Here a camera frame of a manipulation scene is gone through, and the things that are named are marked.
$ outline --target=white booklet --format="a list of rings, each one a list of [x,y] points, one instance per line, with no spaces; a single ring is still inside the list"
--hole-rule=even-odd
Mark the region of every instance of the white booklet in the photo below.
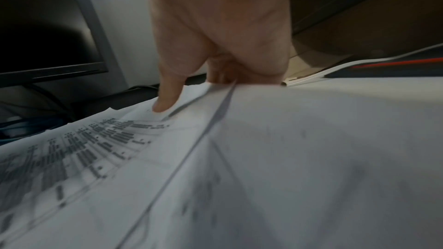
[[[186,87],[0,147],[0,248],[440,248],[443,106]]]

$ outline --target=white paper sheet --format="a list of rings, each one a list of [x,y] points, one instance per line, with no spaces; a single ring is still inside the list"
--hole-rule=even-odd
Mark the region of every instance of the white paper sheet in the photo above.
[[[153,102],[1,147],[1,246],[441,247],[442,104],[207,84]]]

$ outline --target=black monitor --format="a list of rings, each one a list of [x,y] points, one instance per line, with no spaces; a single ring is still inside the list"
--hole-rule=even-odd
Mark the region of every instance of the black monitor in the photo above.
[[[106,71],[77,0],[0,0],[0,87]]]

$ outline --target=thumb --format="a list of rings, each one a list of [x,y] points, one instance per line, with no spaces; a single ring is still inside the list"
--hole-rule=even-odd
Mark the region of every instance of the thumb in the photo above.
[[[187,76],[172,72],[168,66],[160,63],[160,87],[158,99],[152,107],[154,112],[163,112],[174,105],[180,97]]]

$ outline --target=hand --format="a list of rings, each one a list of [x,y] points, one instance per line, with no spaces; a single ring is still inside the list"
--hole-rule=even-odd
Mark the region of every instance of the hand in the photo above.
[[[211,83],[279,84],[287,69],[289,0],[150,0],[160,56],[153,111],[178,100],[205,62]]]

